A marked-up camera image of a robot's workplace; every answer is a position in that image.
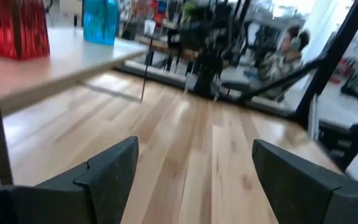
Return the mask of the blue glass vase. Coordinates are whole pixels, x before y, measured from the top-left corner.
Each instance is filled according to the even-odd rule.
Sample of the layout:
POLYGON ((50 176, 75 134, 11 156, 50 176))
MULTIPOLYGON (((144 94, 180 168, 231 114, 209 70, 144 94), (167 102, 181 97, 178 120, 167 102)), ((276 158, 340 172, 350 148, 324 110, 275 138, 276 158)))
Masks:
POLYGON ((114 45, 119 13, 118 0, 84 0, 83 38, 96 44, 114 45))

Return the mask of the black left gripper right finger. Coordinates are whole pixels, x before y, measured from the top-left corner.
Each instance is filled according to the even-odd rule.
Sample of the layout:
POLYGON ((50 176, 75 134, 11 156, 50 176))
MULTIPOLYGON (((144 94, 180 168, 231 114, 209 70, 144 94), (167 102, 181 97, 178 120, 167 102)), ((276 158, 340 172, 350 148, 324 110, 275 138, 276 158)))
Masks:
POLYGON ((252 160, 279 224, 358 224, 358 181, 261 139, 252 160))

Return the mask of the person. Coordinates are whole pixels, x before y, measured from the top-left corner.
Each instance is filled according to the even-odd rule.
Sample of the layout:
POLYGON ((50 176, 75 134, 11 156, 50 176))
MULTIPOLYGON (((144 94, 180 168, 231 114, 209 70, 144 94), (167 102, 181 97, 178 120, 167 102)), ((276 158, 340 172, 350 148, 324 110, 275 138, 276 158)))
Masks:
POLYGON ((246 73, 246 87, 255 90, 291 75, 303 67, 302 52, 310 42, 309 30, 300 26, 287 29, 280 48, 268 53, 256 72, 246 73))

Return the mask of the red glass vase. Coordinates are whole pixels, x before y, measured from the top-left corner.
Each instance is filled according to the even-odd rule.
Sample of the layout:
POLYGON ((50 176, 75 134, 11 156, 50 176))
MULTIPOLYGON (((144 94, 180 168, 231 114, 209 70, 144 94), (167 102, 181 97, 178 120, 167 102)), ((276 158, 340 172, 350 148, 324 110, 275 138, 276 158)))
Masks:
POLYGON ((43 0, 0 0, 0 57, 28 60, 50 55, 43 0))

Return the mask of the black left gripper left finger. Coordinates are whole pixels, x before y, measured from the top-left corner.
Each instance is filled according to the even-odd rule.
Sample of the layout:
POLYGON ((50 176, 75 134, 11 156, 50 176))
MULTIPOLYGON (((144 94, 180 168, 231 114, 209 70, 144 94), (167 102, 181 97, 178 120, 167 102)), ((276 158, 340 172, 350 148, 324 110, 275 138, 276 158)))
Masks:
POLYGON ((138 156, 131 136, 36 186, 0 186, 0 224, 120 224, 138 156))

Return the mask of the black aluminium rig frame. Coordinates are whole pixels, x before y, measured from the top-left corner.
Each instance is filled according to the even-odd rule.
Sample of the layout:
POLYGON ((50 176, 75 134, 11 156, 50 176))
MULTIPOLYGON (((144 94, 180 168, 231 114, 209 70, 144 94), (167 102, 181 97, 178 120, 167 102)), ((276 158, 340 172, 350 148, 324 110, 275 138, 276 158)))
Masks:
MULTIPOLYGON (((248 28, 248 23, 242 22, 239 25, 236 25, 232 16, 231 24, 232 43, 234 40, 233 35, 246 30, 248 28)), ((344 23, 339 28, 339 31, 334 36, 333 40, 329 42, 327 48, 324 49, 314 60, 304 64, 301 69, 293 72, 291 75, 258 89, 249 90, 244 82, 218 82, 220 74, 215 77, 211 93, 208 96, 200 95, 191 90, 190 92, 214 101, 221 100, 237 106, 272 114, 274 116, 288 118, 300 124, 308 124, 306 116, 311 115, 316 109, 316 97, 322 92, 328 73, 334 70, 334 64, 339 61, 341 56, 344 55, 345 48, 350 45, 351 38, 355 36, 357 28, 358 0, 356 0, 351 6, 344 23), (290 111, 273 106, 274 103, 279 103, 280 100, 284 98, 285 92, 291 86, 313 70, 316 71, 317 76, 312 79, 311 84, 306 89, 306 93, 302 96, 300 104, 296 110, 290 111)), ((147 45, 148 50, 145 62, 137 63, 129 61, 127 64, 121 65, 118 68, 118 71, 141 77, 144 80, 152 80, 185 90, 186 80, 191 77, 178 76, 176 74, 171 75, 168 70, 163 70, 162 67, 154 67, 152 65, 152 57, 154 56, 154 52, 156 50, 163 51, 168 55, 177 53, 178 58, 184 58, 189 61, 190 64, 187 72, 191 73, 192 76, 195 74, 193 71, 193 52, 182 49, 179 29, 180 28, 170 29, 168 31, 169 39, 175 35, 179 36, 179 40, 177 42, 172 42, 171 40, 161 42, 156 36, 144 36, 141 42, 147 45)), ((234 56, 235 53, 233 52, 231 45, 227 52, 224 53, 224 68, 232 62, 232 58, 234 56)))

